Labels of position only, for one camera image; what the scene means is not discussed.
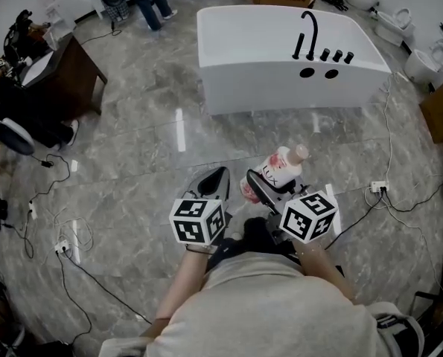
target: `marble floor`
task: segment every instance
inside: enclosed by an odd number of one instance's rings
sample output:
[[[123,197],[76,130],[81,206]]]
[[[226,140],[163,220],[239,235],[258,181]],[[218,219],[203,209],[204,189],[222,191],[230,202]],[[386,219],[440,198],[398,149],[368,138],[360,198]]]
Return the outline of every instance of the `marble floor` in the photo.
[[[36,199],[37,219],[28,226],[35,255],[29,260],[14,230],[0,232],[0,271],[13,308],[40,340],[70,342],[87,328],[86,319],[66,297],[60,264],[51,252],[57,223],[71,234],[71,219],[83,217],[93,231],[94,245],[80,252],[80,264],[102,284],[139,312],[152,318],[176,271],[183,247],[177,245],[168,214],[173,199],[199,173],[215,166],[232,177],[229,231],[239,231],[251,216],[266,208],[245,202],[238,181],[281,145],[307,145],[305,181],[314,188],[332,184],[340,206],[342,228],[368,208],[364,191],[371,181],[384,180],[389,164],[389,133],[383,109],[386,94],[357,109],[292,109],[210,117],[205,112],[197,66],[196,13],[200,8],[249,4],[249,0],[169,0],[179,10],[159,33],[151,33],[135,7],[116,37],[87,42],[84,48],[107,75],[102,115],[81,118],[73,147],[60,154],[78,169],[47,196]],[[317,2],[316,9],[333,7]],[[350,9],[393,71],[402,70],[406,54],[376,37],[374,22]],[[109,30],[93,16],[79,24],[82,42]],[[426,198],[443,181],[442,150],[433,144],[418,104],[424,93],[402,77],[392,81],[388,107],[392,133],[390,196],[408,208]],[[179,144],[184,132],[185,146]],[[0,197],[10,203],[9,223],[22,227],[28,200],[45,191],[66,167],[52,169],[32,158],[2,150]],[[37,156],[45,157],[40,147]],[[413,213],[399,214],[424,232],[432,263],[440,274],[443,261],[443,196],[435,196]],[[80,241],[89,232],[77,221]],[[386,209],[373,210],[330,250],[363,303],[388,300],[408,311],[417,290],[437,292],[429,253],[421,232],[393,219]],[[67,287],[89,313],[93,330],[76,343],[78,356],[96,356],[101,342],[132,337],[146,325],[64,261]],[[414,308],[421,311],[425,303]]]

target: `electrical outlet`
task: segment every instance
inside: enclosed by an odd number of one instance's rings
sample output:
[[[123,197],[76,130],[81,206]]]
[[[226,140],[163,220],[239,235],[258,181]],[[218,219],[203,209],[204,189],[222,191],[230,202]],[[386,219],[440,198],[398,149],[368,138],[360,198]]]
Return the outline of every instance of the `electrical outlet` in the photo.
[[[382,187],[385,187],[387,192],[390,190],[390,185],[386,181],[372,181],[370,184],[372,193],[379,193]]]
[[[54,246],[54,250],[58,254],[64,254],[64,251],[65,252],[69,251],[69,242],[63,240],[62,242],[57,243],[57,245]]]
[[[29,202],[29,210],[31,211],[31,217],[33,217],[33,221],[37,219],[36,213],[36,205],[33,202]]]

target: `faucet handle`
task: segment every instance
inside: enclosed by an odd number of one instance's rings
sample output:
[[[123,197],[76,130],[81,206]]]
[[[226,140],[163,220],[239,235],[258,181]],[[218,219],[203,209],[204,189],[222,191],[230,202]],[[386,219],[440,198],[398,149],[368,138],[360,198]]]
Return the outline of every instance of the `faucet handle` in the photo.
[[[341,51],[341,50],[338,50],[338,51],[335,52],[335,55],[334,55],[334,57],[332,58],[332,60],[333,60],[334,62],[339,62],[340,59],[342,58],[342,55],[343,55],[342,51]]]
[[[299,59],[299,53],[301,51],[301,46],[302,46],[303,42],[304,42],[304,34],[300,33],[299,34],[299,39],[297,40],[296,50],[294,51],[294,54],[293,54],[293,58],[295,60]]]
[[[322,52],[322,56],[320,56],[320,59],[322,61],[327,61],[328,55],[331,53],[331,51],[329,51],[327,48],[324,49],[324,51]]]
[[[351,51],[349,51],[349,52],[347,53],[347,57],[344,59],[345,63],[346,63],[346,64],[349,64],[350,61],[352,61],[352,58],[354,58],[354,54],[353,54]]]

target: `sneaker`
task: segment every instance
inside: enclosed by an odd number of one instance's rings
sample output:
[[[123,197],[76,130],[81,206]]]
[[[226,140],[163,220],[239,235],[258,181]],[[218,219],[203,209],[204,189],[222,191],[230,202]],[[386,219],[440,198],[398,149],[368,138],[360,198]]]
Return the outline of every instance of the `sneaker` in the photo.
[[[171,14],[169,14],[168,16],[165,16],[163,19],[164,20],[172,19],[177,13],[178,13],[178,10],[174,9],[171,11]]]
[[[79,121],[77,119],[73,120],[71,123],[72,128],[72,139],[67,143],[68,146],[71,146],[75,142],[75,138],[77,137],[77,131],[79,131]]]
[[[231,234],[230,238],[235,241],[241,241],[243,239],[243,236],[241,234],[239,234],[238,232],[235,232],[235,233]]]
[[[59,152],[63,148],[63,145],[61,143],[57,143],[53,145],[51,148],[49,148],[52,152]]]

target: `wooden desk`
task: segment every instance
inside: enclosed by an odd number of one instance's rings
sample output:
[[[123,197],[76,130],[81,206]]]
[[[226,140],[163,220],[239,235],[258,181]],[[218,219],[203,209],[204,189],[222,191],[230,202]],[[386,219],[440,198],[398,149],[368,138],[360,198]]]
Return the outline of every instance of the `wooden desk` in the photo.
[[[40,97],[48,113],[58,120],[80,117],[88,111],[101,114],[101,102],[93,102],[95,81],[107,78],[71,34],[64,37],[45,70],[26,88]]]

